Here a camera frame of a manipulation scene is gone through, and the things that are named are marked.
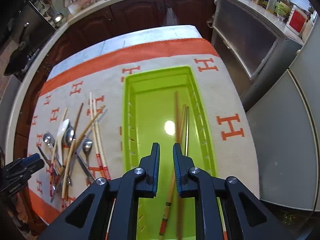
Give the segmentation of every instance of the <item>black robot clamp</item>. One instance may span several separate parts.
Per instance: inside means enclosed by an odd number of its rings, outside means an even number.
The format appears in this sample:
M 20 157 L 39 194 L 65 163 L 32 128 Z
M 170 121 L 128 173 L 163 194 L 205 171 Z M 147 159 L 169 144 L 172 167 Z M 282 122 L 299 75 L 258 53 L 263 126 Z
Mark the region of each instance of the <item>black robot clamp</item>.
M 159 161 L 160 145 L 153 143 L 151 154 L 140 160 L 138 168 L 118 179 L 97 179 L 38 239 L 104 240 L 115 198 L 108 240 L 136 239 L 139 198 L 156 196 Z M 294 239 L 236 177 L 212 177 L 183 156 L 178 143 L 173 146 L 173 162 L 179 196 L 195 199 L 196 240 L 223 240 L 218 202 L 228 240 Z

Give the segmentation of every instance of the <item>red label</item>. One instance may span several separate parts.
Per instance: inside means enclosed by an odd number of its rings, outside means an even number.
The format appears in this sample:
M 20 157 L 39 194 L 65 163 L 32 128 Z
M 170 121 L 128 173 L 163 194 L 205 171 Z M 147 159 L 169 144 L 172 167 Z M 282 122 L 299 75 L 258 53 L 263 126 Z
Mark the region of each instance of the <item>red label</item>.
M 293 12 L 289 25 L 292 28 L 294 28 L 298 33 L 300 33 L 305 21 L 306 21 L 305 17 L 303 17 L 298 11 L 295 10 Z

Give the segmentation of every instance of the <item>lime green dish rack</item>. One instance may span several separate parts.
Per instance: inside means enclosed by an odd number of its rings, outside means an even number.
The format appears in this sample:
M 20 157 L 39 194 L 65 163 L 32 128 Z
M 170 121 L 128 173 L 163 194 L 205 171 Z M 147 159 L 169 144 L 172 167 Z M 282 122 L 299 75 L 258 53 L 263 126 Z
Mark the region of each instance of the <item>lime green dish rack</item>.
M 153 142 L 160 144 L 158 192 L 153 199 L 139 199 L 138 240 L 159 238 L 173 173 L 175 91 L 179 93 L 180 116 L 183 104 L 189 106 L 188 156 L 195 166 L 217 176 L 210 128 L 191 68 L 170 67 L 127 76 L 122 124 L 124 171 L 137 167 L 140 159 L 150 154 Z M 164 239 L 176 239 L 177 195 L 175 191 Z M 183 239 L 195 239 L 194 199 L 184 199 L 183 203 Z

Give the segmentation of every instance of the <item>wooden chopstick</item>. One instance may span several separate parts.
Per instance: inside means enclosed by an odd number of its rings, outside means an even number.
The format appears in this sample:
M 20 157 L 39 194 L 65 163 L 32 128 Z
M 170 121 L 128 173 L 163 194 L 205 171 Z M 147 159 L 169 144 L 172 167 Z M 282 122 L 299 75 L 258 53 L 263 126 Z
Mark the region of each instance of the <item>wooden chopstick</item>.
M 92 93 L 91 92 L 90 92 L 89 100 L 90 100 L 90 117 L 91 117 L 91 120 L 92 120 L 93 119 L 93 106 L 92 106 Z M 102 160 L 101 160 L 101 157 L 100 157 L 100 151 L 99 151 L 99 146 L 98 146 L 98 141 L 97 141 L 97 133 L 96 133 L 96 129 L 95 129 L 94 123 L 92 123 L 92 138 L 93 138 L 94 148 L 96 150 L 96 158 L 97 158 L 97 162 L 98 162 L 98 166 L 99 166 L 99 169 L 100 169 L 101 176 L 103 178 L 106 178 L 106 174 L 104 172 Z
M 97 107 L 96 107 L 96 100 L 94 99 L 93 100 L 93 114 L 96 114 L 96 113 L 97 113 Z M 97 136 L 98 147 L 99 147 L 99 151 L 100 151 L 100 157 L 101 157 L 101 160 L 102 160 L 103 170 L 104 170 L 104 173 L 106 175 L 106 179 L 107 180 L 111 180 L 111 176 L 110 176 L 110 172 L 109 172 L 109 169 L 108 169 L 106 157 L 105 157 L 105 155 L 103 153 L 101 136 L 100 136 L 100 128 L 99 128 L 99 123 L 98 123 L 97 119 L 94 121 L 94 126 L 95 126 L 95 129 L 96 129 L 96 136 Z
M 97 113 L 93 119 L 87 124 L 87 126 L 84 128 L 84 130 L 82 131 L 81 135 L 79 136 L 79 138 L 76 140 L 76 146 L 75 146 L 75 149 L 78 149 L 78 147 L 80 146 L 80 144 L 82 143 L 82 140 L 84 139 L 85 137 L 85 133 L 88 131 L 88 129 L 90 128 L 90 126 L 92 125 L 92 123 L 94 122 L 94 120 L 96 120 L 96 118 L 99 116 L 100 113 Z
M 62 114 L 62 118 L 61 118 L 61 121 L 60 121 L 60 124 L 59 124 L 59 128 L 62 124 L 62 122 L 64 121 L 64 119 L 66 118 L 66 115 L 67 115 L 67 112 L 68 112 L 68 108 L 65 108 L 64 111 L 63 111 L 63 114 Z M 57 148 L 57 142 L 54 144 L 54 147 L 53 147 L 53 151 L 52 151 L 52 154 L 51 154 L 51 164 L 50 164 L 50 197 L 52 197 L 52 178 L 53 178 L 53 162 L 54 162 L 54 153 L 56 151 L 56 148 Z
M 187 113 L 187 116 L 188 116 L 189 108 L 188 108 L 188 106 L 183 105 L 182 117 L 181 117 L 181 122 L 180 122 L 180 134 L 179 134 L 179 143 L 180 143 L 180 145 L 182 145 L 182 136 L 183 136 L 186 113 Z M 182 239 L 182 230 L 183 230 L 183 199 L 180 198 L 179 196 L 178 196 L 177 225 L 176 226 L 177 226 L 176 227 L 177 239 L 181 240 Z
M 181 143 L 180 142 L 179 93 L 178 93 L 178 91 L 176 91 L 174 93 L 174 113 L 175 113 L 175 138 L 176 138 L 176 142 Z M 162 217 L 162 222 L 161 222 L 161 226 L 160 226 L 160 230 L 159 230 L 159 240 L 163 239 L 164 233 L 165 233 L 165 230 L 167 227 L 167 221 L 170 216 L 170 207 L 172 204 L 173 191 L 175 189 L 175 185 L 176 185 L 176 178 L 175 178 L 175 174 L 174 174 L 174 170 L 173 170 L 172 175 L 171 175 L 171 181 L 170 181 L 167 201 L 165 204 L 166 206 L 164 208 L 164 214 Z
M 76 140 L 74 140 L 74 137 L 75 137 L 76 130 L 78 127 L 79 118 L 80 118 L 82 108 L 83 108 L 83 103 L 81 103 L 79 110 L 78 110 L 78 113 L 77 113 L 77 116 L 76 116 L 75 125 L 73 127 L 73 131 L 74 131 L 73 138 L 72 138 L 71 146 L 70 146 L 70 149 L 68 152 L 68 157 L 65 160 L 66 163 L 64 163 L 63 166 L 61 167 L 61 170 L 63 170 L 65 168 L 64 177 L 63 177 L 63 184 L 62 184 L 62 210 L 64 209 L 64 199 L 66 197 L 66 186 L 67 186 L 67 177 L 68 177 L 68 172 L 69 172 L 70 160 L 71 160 L 71 156 L 74 151 L 75 144 L 76 144 Z
M 188 156 L 188 147 L 189 147 L 189 107 L 186 109 L 186 149 L 184 151 L 184 155 Z

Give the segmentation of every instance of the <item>metal spoon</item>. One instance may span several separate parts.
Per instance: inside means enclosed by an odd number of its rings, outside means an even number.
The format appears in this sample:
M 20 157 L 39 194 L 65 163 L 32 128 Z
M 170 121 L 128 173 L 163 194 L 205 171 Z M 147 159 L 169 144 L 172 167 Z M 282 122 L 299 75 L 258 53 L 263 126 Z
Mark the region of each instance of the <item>metal spoon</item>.
M 82 144 L 82 150 L 85 154 L 85 158 L 87 160 L 87 166 L 89 167 L 89 154 L 91 152 L 92 149 L 92 140 L 91 139 L 84 139 L 84 142 Z
M 58 148 L 58 155 L 59 155 L 59 160 L 61 163 L 64 163 L 64 156 L 63 156 L 63 152 L 62 152 L 62 140 L 64 138 L 64 135 L 66 133 L 66 130 L 69 126 L 69 119 L 64 120 L 59 128 L 58 128 L 58 133 L 57 133 L 57 137 L 56 137 L 56 143 L 57 143 L 57 148 Z
M 73 130 L 73 127 L 70 125 L 67 128 L 66 133 L 64 134 L 63 143 L 65 145 L 71 146 L 74 134 L 75 131 Z

